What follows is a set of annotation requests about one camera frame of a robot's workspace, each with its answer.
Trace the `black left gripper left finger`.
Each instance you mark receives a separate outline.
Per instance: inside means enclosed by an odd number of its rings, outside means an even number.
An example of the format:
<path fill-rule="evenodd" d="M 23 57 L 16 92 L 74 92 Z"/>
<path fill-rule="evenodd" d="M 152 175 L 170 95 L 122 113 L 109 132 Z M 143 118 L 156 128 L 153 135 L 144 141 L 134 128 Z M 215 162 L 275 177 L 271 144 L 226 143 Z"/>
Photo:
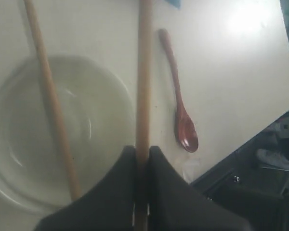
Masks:
<path fill-rule="evenodd" d="M 43 218 L 39 231 L 131 231 L 135 148 L 126 146 L 105 177 L 72 204 Z"/>

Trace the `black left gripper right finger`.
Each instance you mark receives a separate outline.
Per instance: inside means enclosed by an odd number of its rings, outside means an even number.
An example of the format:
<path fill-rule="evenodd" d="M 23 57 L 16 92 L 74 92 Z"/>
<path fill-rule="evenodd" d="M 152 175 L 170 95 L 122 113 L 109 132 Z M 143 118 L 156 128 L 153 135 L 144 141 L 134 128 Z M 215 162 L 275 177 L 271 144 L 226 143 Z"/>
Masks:
<path fill-rule="evenodd" d="M 158 146 L 148 160 L 149 229 L 151 231 L 251 231 L 245 219 L 191 187 L 176 172 Z"/>

